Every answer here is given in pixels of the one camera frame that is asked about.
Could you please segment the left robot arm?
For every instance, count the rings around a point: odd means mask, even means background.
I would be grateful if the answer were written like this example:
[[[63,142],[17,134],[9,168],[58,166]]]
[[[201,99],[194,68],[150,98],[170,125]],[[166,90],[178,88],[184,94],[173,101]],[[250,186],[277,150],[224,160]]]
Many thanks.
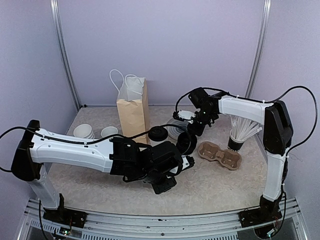
[[[90,140],[55,134],[41,128],[38,120],[31,120],[15,151],[11,172],[28,182],[42,206],[63,223],[70,218],[70,211],[47,179],[45,163],[93,169],[121,176],[126,183],[143,181],[161,194],[173,188],[175,176],[192,168],[195,160],[170,141],[151,146],[118,134]]]

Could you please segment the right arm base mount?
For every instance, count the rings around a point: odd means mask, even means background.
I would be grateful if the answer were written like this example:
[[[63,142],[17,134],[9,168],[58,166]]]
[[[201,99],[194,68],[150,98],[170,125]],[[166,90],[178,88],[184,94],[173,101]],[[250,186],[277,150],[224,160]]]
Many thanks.
[[[283,194],[274,200],[270,201],[263,196],[260,197],[259,207],[243,210],[238,213],[242,228],[264,224],[282,218],[282,213],[279,207]]]

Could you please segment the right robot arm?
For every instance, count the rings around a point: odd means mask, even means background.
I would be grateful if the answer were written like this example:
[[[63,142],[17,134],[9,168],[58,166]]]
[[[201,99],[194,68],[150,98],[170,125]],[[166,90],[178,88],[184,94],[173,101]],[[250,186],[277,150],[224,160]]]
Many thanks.
[[[256,134],[263,129],[267,177],[262,197],[274,202],[282,195],[286,158],[294,133],[286,104],[281,100],[248,99],[219,89],[210,95],[208,90],[198,87],[187,93],[196,112],[184,114],[180,110],[178,116],[188,122],[191,134],[200,137],[205,127],[211,126],[220,115],[229,115],[233,118],[230,138],[235,143],[245,142],[249,133]]]

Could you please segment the brown paper bag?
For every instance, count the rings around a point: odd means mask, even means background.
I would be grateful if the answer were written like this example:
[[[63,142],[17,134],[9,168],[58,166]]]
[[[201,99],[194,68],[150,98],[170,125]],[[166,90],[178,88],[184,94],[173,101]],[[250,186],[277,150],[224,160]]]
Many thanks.
[[[120,87],[117,87],[112,78],[113,72],[119,73],[122,78]],[[146,78],[134,74],[123,75],[117,69],[109,72],[109,78],[118,92],[116,107],[122,134],[133,137],[149,130],[150,114]]]

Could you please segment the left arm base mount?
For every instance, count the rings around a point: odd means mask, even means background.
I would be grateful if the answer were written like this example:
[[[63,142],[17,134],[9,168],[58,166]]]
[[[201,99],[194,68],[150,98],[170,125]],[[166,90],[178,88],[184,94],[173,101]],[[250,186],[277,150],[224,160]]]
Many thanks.
[[[65,208],[63,195],[59,194],[57,209],[43,208],[45,220],[63,224],[69,227],[84,228],[88,214],[84,211]]]

